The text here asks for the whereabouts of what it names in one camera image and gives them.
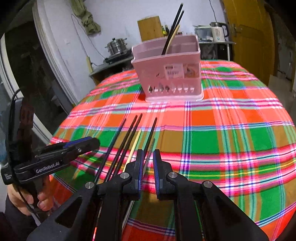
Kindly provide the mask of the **person left hand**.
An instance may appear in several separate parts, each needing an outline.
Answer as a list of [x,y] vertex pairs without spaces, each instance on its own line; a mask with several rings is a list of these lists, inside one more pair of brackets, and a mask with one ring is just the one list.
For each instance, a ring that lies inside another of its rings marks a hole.
[[[20,193],[18,192],[14,184],[7,186],[7,192],[9,200],[22,214],[26,216],[30,216],[32,214],[27,208],[27,205],[25,204],[24,200],[22,199]],[[24,199],[27,201],[28,204],[34,203],[34,199],[29,192],[21,189],[21,194],[23,195]],[[38,194],[38,200],[38,208],[40,208],[43,211],[49,211],[54,205],[49,176],[43,178],[43,189]]]

